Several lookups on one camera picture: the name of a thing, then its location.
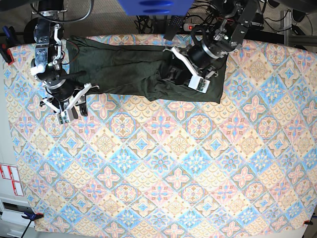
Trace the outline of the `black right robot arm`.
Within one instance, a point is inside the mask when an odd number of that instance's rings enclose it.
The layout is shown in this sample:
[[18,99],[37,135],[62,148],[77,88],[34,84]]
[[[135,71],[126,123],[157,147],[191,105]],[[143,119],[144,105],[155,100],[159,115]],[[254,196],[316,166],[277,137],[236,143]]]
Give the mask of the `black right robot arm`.
[[66,21],[60,16],[67,11],[66,4],[64,0],[41,0],[31,4],[33,13],[39,18],[34,29],[36,47],[30,72],[47,93],[47,97],[40,101],[40,107],[52,109],[59,124],[70,123],[79,115],[88,115],[86,94],[92,88],[91,83],[75,82],[76,78],[87,74],[85,71],[68,74],[63,69],[61,40]]

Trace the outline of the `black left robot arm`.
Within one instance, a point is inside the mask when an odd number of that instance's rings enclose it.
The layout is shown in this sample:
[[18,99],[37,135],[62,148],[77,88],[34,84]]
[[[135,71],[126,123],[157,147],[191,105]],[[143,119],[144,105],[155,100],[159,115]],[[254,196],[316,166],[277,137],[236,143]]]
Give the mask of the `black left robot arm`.
[[226,57],[242,47],[256,13],[257,0],[212,0],[212,16],[190,30],[192,46],[168,49],[171,62],[168,80],[206,93],[212,77],[220,74]]

